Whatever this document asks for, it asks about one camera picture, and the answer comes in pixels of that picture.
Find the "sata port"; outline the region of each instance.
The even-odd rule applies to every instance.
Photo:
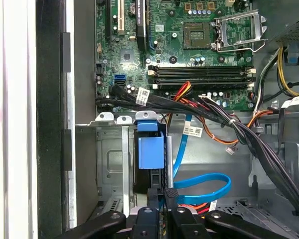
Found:
[[[126,82],[126,74],[115,74],[114,75],[114,83],[120,86],[125,85]]]

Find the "blue plastic latch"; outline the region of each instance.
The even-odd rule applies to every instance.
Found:
[[[139,169],[164,168],[164,136],[139,138]]]
[[[141,120],[138,121],[139,132],[157,132],[157,121],[155,120]]]

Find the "black cable bundle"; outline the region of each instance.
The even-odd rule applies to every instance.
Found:
[[[295,208],[294,215],[299,217],[299,189],[287,172],[276,153],[264,143],[253,131],[232,118],[223,108],[208,98],[195,98],[197,107],[168,100],[163,97],[149,95],[146,107],[136,104],[136,98],[128,94],[120,86],[112,87],[113,95],[119,100],[98,99],[97,104],[112,104],[132,110],[153,110],[158,113],[182,113],[204,117],[211,121],[234,129],[238,140],[248,146],[251,153],[259,159],[264,171]]]

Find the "circuit board component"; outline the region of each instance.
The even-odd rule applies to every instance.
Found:
[[[186,22],[183,27],[185,49],[210,48],[210,27],[207,22]]]

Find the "ram slot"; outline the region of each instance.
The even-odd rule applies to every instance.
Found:
[[[149,68],[149,82],[159,89],[179,88],[187,80],[195,88],[245,88],[255,78],[250,67],[154,67]]]
[[[109,44],[112,41],[112,0],[106,0],[105,4],[106,22],[105,22],[105,33],[106,39]]]
[[[124,34],[124,0],[118,0],[118,33]]]

